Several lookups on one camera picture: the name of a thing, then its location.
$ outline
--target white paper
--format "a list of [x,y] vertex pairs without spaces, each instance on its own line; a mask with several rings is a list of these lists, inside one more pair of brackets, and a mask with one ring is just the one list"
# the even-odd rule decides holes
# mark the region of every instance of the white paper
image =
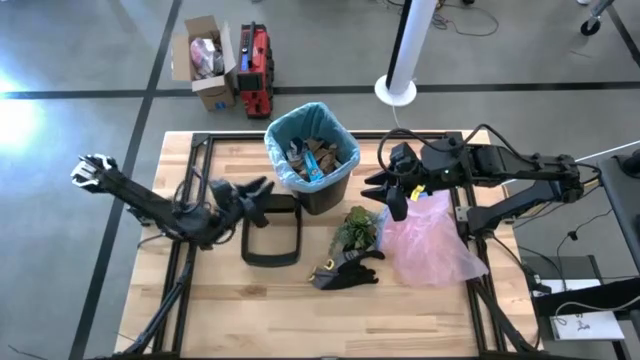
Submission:
[[[551,288],[552,293],[564,291],[562,280],[542,280],[542,284]],[[567,280],[568,290],[578,290],[600,286],[597,279]],[[611,311],[591,312],[586,314],[562,315],[566,325],[560,324],[551,317],[551,327],[556,340],[622,340],[624,334],[620,329],[616,316]]]

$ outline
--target white pole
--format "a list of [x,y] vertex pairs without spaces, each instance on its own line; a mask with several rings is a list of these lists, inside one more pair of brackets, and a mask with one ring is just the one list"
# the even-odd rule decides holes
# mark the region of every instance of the white pole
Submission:
[[416,97],[416,85],[413,82],[413,72],[420,57],[422,45],[427,37],[427,30],[431,24],[431,18],[436,8],[437,0],[407,0],[405,6],[409,6],[406,15],[404,31],[401,26],[398,31],[403,31],[400,46],[394,47],[392,66],[387,75],[378,79],[375,92],[382,102],[393,106],[405,106]]

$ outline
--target concrete floor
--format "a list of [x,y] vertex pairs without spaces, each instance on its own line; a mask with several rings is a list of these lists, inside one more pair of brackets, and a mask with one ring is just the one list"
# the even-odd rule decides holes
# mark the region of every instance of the concrete floor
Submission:
[[[272,37],[277,87],[372,85],[387,70],[399,22],[397,10],[380,1],[183,0],[168,33],[185,32],[184,19],[206,14],[226,19],[234,30],[251,20],[264,22]],[[156,81],[157,89],[189,86],[171,80],[170,52],[160,52],[166,56],[158,58],[157,74],[153,71],[158,49],[166,51],[163,30],[177,2],[0,2],[0,227],[6,234],[0,240],[1,359],[25,359],[7,345],[49,360],[69,358],[113,203],[109,196],[72,187],[68,174],[78,154],[105,153],[122,165],[136,123],[146,119],[129,165],[133,178],[150,186],[165,131],[263,130],[268,124],[247,120],[240,107],[207,113],[195,97],[152,99]],[[418,84],[574,83],[575,90],[430,87],[397,109],[402,126],[465,129],[486,122],[524,153],[576,158],[638,140],[640,69],[608,14],[600,32],[585,38],[578,28],[588,8],[574,0],[478,0],[476,5],[496,16],[499,31],[471,38],[432,28],[415,72]],[[615,8],[632,39],[640,41],[640,4],[618,0]],[[445,9],[443,14],[463,31],[491,27],[476,13]],[[234,45],[238,36],[232,33]],[[152,75],[157,78],[150,82]],[[592,90],[575,83],[590,83]],[[11,97],[27,99],[6,99]],[[323,101],[349,129],[395,126],[391,109],[373,94],[277,95],[274,101],[274,118]],[[525,185],[509,187],[518,191]],[[518,229],[518,242],[555,255],[568,230],[609,207],[599,190],[580,205]],[[86,357],[113,349],[139,236],[140,227],[125,214]],[[613,216],[585,228],[580,241],[567,244],[562,254],[594,254],[604,276],[637,273]],[[634,359],[640,359],[635,334],[628,324],[623,327]],[[614,356],[608,343],[544,345],[559,355]]]

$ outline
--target wooden tabletop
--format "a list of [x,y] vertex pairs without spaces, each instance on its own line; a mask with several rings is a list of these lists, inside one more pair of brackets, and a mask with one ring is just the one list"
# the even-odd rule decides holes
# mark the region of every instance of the wooden tabletop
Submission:
[[[166,133],[153,184],[153,191],[159,195],[173,195],[183,180],[191,136],[191,132]],[[489,143],[488,134],[480,131],[472,142]],[[396,143],[388,141],[385,159]],[[303,213],[302,255],[297,264],[272,269],[248,266],[240,257],[241,231],[213,251],[198,252],[183,357],[477,355],[464,284],[406,287],[396,281],[391,260],[363,263],[376,270],[380,278],[377,285],[320,291],[307,282],[311,270],[326,260],[334,230],[352,206],[382,210],[383,204],[360,196],[364,179],[379,170],[377,146],[377,140],[360,141],[361,162],[352,172],[340,204],[318,216]],[[420,149],[417,143],[411,146],[416,152]],[[216,141],[211,175],[236,183],[267,175],[276,182],[274,193],[288,193],[278,183],[262,141]],[[479,205],[491,205],[505,196],[501,187],[476,188],[475,193]],[[270,226],[251,233],[256,246],[252,250],[290,250],[295,237],[293,217],[278,214],[269,219]],[[145,228],[142,237],[156,233],[155,228]],[[501,225],[496,236],[518,254],[511,226]],[[168,239],[159,239],[138,251],[120,325],[122,335],[135,338],[157,310],[170,247]],[[181,251],[183,258],[185,254],[186,247]],[[537,325],[522,272],[493,241],[488,243],[488,256],[500,306],[525,339],[533,343]],[[481,307],[490,348],[495,348],[488,313],[484,305]],[[175,311],[165,344],[171,343],[174,319]],[[130,340],[119,337],[116,350],[130,344]]]

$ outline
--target small potted plant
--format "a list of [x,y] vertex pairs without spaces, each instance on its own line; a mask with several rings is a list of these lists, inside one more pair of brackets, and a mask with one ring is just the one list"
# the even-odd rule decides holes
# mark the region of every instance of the small potted plant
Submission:
[[329,255],[341,251],[367,250],[376,242],[378,215],[362,206],[354,206],[344,219],[344,223],[333,235]]

